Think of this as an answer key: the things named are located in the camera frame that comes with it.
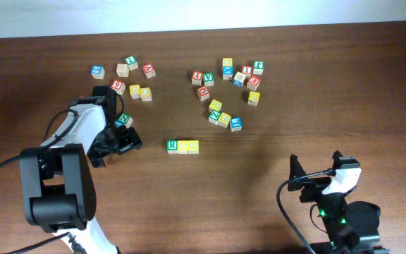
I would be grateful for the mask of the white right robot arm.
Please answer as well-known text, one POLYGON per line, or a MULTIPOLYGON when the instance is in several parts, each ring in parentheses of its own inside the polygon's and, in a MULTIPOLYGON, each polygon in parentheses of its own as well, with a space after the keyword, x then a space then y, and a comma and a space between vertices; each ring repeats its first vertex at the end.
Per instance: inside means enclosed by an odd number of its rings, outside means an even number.
POLYGON ((338 150, 332 160, 332 167, 308 174, 297 155, 292 154, 289 179, 276 194, 279 199, 283 187, 289 192, 300 191, 300 202, 318 209, 328 241, 308 243, 287 214, 285 219, 310 253, 389 253, 389 249, 380 245, 380 207, 365 201, 348 203, 345 199, 357 187, 362 172, 360 163, 338 150))

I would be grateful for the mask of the green R wooden block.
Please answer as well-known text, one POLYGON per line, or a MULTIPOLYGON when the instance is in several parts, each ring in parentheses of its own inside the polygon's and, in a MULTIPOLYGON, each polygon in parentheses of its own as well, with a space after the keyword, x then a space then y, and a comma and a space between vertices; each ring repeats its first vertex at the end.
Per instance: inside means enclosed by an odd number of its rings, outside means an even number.
POLYGON ((178 154, 178 141, 168 140, 166 149, 169 154, 178 154))

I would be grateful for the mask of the yellow S wooden block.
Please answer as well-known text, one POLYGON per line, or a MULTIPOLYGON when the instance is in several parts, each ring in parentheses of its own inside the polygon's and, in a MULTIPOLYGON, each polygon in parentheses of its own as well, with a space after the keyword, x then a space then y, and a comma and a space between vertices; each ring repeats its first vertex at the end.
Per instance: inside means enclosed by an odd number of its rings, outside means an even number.
POLYGON ((189 142, 187 140, 178 141, 178 153, 187 154, 189 151, 189 142))

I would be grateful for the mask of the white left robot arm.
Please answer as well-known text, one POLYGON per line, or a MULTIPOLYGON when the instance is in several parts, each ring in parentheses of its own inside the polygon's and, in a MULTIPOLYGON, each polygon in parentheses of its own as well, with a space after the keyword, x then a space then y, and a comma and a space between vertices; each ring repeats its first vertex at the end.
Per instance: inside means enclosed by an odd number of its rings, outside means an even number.
POLYGON ((118 95, 75 100, 68 116, 39 147, 21 152, 20 176, 27 222, 62 239, 73 253, 119 253, 96 219, 90 167, 142 145, 132 127, 115 124, 118 95))

